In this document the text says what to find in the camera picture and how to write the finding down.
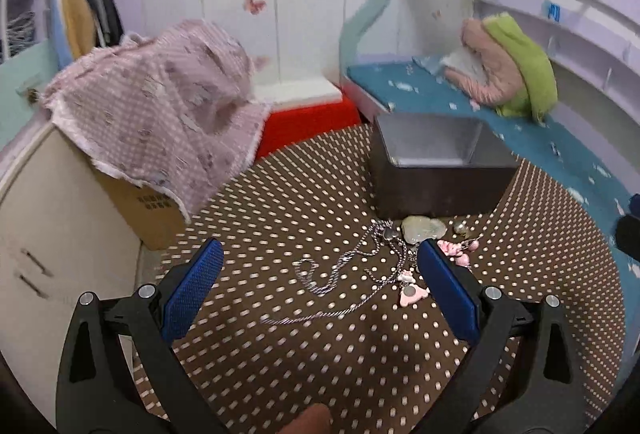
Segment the polka dot tablecloth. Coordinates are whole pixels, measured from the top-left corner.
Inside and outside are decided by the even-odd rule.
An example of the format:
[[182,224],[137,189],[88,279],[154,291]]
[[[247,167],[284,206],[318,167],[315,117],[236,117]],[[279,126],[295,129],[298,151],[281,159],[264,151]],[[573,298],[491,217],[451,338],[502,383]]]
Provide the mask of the polka dot tablecloth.
[[[404,434],[465,356],[466,344],[453,337],[436,303],[399,308],[396,286],[343,319],[260,322],[349,308],[372,290],[365,267],[392,274],[397,259],[386,247],[354,258],[325,297],[306,292],[294,274],[295,261],[313,258],[323,283],[375,219],[369,137],[369,127],[354,127],[267,157],[225,185],[164,257],[169,270],[211,236],[224,246],[225,267],[174,351],[233,433],[275,433],[309,404],[324,403],[335,433]],[[568,192],[527,161],[494,213],[466,222],[481,237],[470,254],[481,283],[522,300],[560,297],[585,374],[586,422],[593,420],[610,398],[624,338],[618,271],[602,234]],[[477,415],[494,409],[516,351],[511,340]],[[139,364],[134,377],[146,408],[162,416]]]

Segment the silver screw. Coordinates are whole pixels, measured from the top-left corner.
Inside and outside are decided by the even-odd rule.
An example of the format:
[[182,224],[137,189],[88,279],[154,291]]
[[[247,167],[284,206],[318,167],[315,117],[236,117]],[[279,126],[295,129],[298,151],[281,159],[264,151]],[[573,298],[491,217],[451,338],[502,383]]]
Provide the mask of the silver screw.
[[80,303],[82,306],[88,306],[89,304],[91,304],[91,302],[94,301],[94,294],[93,293],[82,293],[82,295],[80,295]]
[[138,290],[138,295],[143,299],[149,299],[156,294],[156,287],[153,284],[145,284]]
[[500,300],[500,297],[502,297],[502,292],[495,286],[489,286],[486,290],[484,290],[484,294],[487,295],[487,297],[489,297],[491,300]]
[[545,300],[552,308],[557,308],[560,305],[560,301],[555,295],[547,295]]

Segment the dark blue object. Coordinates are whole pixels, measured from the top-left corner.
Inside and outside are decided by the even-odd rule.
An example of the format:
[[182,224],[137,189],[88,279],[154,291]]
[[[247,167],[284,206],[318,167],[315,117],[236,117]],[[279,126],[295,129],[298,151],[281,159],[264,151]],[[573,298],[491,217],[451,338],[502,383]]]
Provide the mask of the dark blue object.
[[420,245],[418,270],[453,334],[474,346],[480,339],[478,308],[436,248],[428,241]]
[[184,338],[223,265],[222,245],[217,240],[204,244],[189,263],[189,271],[164,306],[162,338],[168,344]]
[[629,211],[636,219],[640,219],[640,194],[634,195],[629,201]]
[[558,4],[549,4],[547,16],[550,20],[560,21],[560,6]]

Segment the drawer handle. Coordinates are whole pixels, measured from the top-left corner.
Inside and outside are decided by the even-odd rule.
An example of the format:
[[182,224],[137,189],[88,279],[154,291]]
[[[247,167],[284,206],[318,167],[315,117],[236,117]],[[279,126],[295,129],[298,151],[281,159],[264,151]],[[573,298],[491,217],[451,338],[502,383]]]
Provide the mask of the drawer handle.
[[43,275],[53,278],[53,274],[44,266],[43,263],[41,263],[38,259],[36,259],[35,256],[29,250],[26,250],[26,249],[22,248],[20,250],[20,253],[23,254],[25,257],[28,257],[29,259],[31,259],[31,261],[38,268],[40,268],[40,271],[42,272]]
[[18,279],[20,279],[22,282],[27,284],[27,286],[29,286],[34,291],[34,293],[36,293],[36,295],[41,299],[46,300],[49,298],[49,296],[44,291],[41,291],[33,282],[27,279],[27,277],[25,277],[22,273],[16,273],[15,276],[18,277]]

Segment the mattress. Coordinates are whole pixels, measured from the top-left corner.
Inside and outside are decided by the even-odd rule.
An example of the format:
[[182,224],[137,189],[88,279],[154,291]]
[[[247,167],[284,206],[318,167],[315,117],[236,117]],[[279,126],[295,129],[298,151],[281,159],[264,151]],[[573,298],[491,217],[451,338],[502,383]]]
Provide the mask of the mattress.
[[[616,249],[614,229],[631,194],[580,140],[551,117],[539,125],[524,118],[503,118],[488,108],[473,107],[462,91],[414,62],[355,65],[349,68],[348,76],[389,110],[474,116],[486,121],[514,153],[564,186],[609,243],[620,271],[629,334],[640,305],[640,279],[636,276],[640,271],[634,269],[637,263]],[[633,329],[640,329],[640,325],[636,323]]]

